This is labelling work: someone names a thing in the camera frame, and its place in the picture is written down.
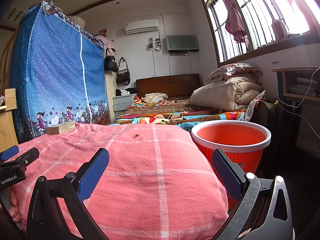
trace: blue gripper pad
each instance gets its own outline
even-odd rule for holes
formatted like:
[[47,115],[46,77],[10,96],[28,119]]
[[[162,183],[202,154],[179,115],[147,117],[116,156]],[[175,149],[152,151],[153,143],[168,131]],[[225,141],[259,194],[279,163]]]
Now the blue gripper pad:
[[215,150],[212,153],[211,161],[226,188],[228,195],[234,200],[241,201],[243,197],[242,184],[234,174],[234,171],[227,160],[221,156],[218,150]]
[[18,153],[19,153],[19,147],[15,145],[5,150],[4,152],[0,153],[0,159],[1,161],[5,162]]
[[78,198],[81,202],[90,198],[108,164],[109,152],[103,149],[79,181]]

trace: wicker basket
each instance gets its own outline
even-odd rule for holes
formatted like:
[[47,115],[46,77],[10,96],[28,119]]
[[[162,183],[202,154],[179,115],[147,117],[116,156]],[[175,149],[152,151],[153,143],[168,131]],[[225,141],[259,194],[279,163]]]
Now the wicker basket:
[[85,20],[82,19],[79,16],[68,16],[68,18],[70,19],[70,21],[73,21],[74,23],[78,24],[81,28],[84,29],[85,27]]

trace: pink curtain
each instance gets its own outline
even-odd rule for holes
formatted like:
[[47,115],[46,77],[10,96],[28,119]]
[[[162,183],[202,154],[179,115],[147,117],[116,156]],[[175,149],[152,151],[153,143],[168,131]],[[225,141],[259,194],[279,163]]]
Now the pink curtain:
[[242,18],[234,0],[224,0],[224,4],[228,10],[228,18],[226,21],[226,30],[233,35],[236,42],[245,42],[247,33],[244,28]]

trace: pink floral pillow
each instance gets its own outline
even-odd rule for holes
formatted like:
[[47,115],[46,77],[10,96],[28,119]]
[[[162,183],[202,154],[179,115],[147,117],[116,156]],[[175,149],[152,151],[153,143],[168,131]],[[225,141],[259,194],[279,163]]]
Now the pink floral pillow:
[[262,76],[262,71],[255,66],[252,66],[251,64],[246,63],[234,63],[222,66],[215,71],[213,71],[205,80],[204,80],[204,86],[209,84],[211,80],[215,81],[223,81],[228,80],[230,77],[232,77],[236,73],[255,73],[258,76]]

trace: air conditioner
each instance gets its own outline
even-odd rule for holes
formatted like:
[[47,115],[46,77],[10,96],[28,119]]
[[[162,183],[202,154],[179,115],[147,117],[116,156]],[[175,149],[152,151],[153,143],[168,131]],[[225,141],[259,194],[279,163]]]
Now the air conditioner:
[[143,21],[136,21],[130,22],[125,25],[125,30],[127,34],[133,33],[143,33],[143,32],[152,32],[157,31],[159,27],[159,20],[143,20]]

